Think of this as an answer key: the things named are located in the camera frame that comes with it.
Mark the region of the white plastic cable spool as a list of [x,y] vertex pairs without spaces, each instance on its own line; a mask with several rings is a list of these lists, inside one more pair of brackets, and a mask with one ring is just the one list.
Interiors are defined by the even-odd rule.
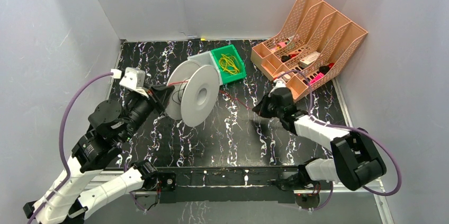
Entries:
[[168,86],[175,86],[165,113],[173,120],[183,120],[196,127],[206,120],[217,101],[219,76],[211,65],[186,60],[170,75]]

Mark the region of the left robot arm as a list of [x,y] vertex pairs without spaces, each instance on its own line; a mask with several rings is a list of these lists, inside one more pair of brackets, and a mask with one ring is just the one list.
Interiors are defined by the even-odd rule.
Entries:
[[24,205],[29,221],[38,223],[84,223],[94,212],[130,192],[162,188],[160,173],[148,160],[133,163],[122,175],[93,189],[85,190],[121,152],[125,143],[144,124],[151,112],[163,113],[174,86],[152,86],[149,95],[132,93],[131,104],[123,108],[117,101],[101,102],[88,117],[90,126],[71,151],[65,170],[37,200]]

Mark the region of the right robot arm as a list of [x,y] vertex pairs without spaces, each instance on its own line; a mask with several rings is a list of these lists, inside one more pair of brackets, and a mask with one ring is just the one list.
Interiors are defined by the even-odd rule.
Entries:
[[312,189],[320,181],[341,182],[355,191],[386,174],[387,167],[374,142],[365,131],[323,125],[294,102],[287,87],[263,96],[252,111],[262,118],[277,118],[292,134],[310,139],[332,153],[331,159],[313,158],[298,166],[298,172],[275,181],[277,186],[289,182]]

